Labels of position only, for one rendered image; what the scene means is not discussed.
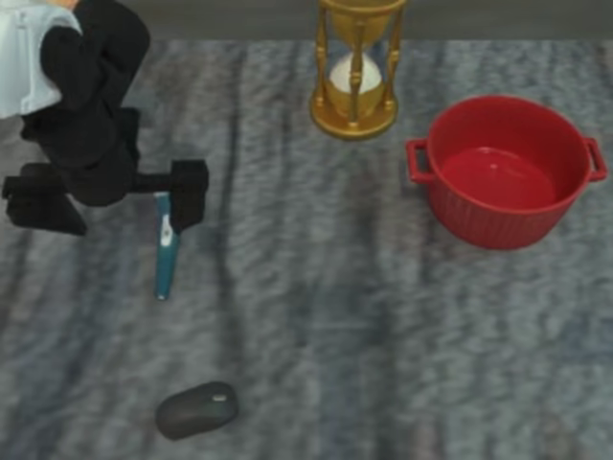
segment white object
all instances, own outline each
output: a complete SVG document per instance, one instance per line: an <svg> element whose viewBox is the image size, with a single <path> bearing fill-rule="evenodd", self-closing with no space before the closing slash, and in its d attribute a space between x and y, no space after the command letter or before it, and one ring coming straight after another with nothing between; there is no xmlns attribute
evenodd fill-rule
<svg viewBox="0 0 613 460"><path fill-rule="evenodd" d="M352 58L352 53L342 57L329 73L331 83L343 93L352 92L350 85ZM382 80L381 72L375 62L367 54L362 54L362 84L360 86L360 94L377 88Z"/></svg>
<svg viewBox="0 0 613 460"><path fill-rule="evenodd" d="M40 47L54 26L81 33L75 15L45 0L0 0L0 119L28 115L61 100L40 66Z"/></svg>

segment red handle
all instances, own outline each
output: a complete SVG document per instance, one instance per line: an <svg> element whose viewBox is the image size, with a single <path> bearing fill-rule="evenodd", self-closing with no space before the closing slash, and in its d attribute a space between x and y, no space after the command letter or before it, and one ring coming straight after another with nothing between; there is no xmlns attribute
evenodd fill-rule
<svg viewBox="0 0 613 460"><path fill-rule="evenodd" d="M427 184L436 178L432 172L421 171L420 165L418 165L418 150L425 150L426 145L426 139L416 139L415 141L408 141L406 143L406 159L409 163L409 177L413 182L418 184Z"/></svg>
<svg viewBox="0 0 613 460"><path fill-rule="evenodd" d="M594 164L595 168L595 170L590 174L590 182L605 180L609 171L606 167L606 163L604 163L604 158L602 158L602 153L601 149L598 147L598 142L596 142L596 139L591 137L585 137L583 138L583 141L585 142L587 151L590 152L590 157L592 158L592 163Z"/></svg>

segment gray surface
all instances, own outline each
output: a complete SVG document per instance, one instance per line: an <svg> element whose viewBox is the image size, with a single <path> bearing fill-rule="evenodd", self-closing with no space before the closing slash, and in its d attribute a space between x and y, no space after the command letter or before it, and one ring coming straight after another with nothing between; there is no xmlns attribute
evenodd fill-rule
<svg viewBox="0 0 613 460"><path fill-rule="evenodd" d="M130 101L145 169L206 158L205 225L152 296L155 207L87 211L86 239L0 218L3 460L610 460L613 181L517 252L451 237L402 179L444 107L549 104L613 160L613 63L580 42L413 42L397 124L315 128L310 43L158 42ZM0 171L36 155L0 124ZM173 444L168 394L228 380L242 414Z"/></svg>
<svg viewBox="0 0 613 460"><path fill-rule="evenodd" d="M317 0L125 0L158 38L315 37ZM413 39L611 38L609 0L415 0L405 14Z"/></svg>

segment black mouse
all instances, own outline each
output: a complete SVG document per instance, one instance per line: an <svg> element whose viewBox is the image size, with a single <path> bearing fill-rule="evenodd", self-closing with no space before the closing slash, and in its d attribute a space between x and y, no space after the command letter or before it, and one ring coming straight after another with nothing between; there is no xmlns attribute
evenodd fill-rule
<svg viewBox="0 0 613 460"><path fill-rule="evenodd" d="M172 440L206 433L232 422L238 415L238 398L227 383L211 382L173 395L157 408L155 423Z"/></svg>

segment toothbrush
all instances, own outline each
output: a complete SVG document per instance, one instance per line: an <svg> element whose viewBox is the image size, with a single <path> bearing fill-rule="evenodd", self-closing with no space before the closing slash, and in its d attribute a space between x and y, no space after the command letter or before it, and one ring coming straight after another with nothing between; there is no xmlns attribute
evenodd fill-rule
<svg viewBox="0 0 613 460"><path fill-rule="evenodd" d="M158 245L155 295L158 300L170 296L174 267L179 252L179 235L170 225L170 194L155 194L158 209Z"/></svg>

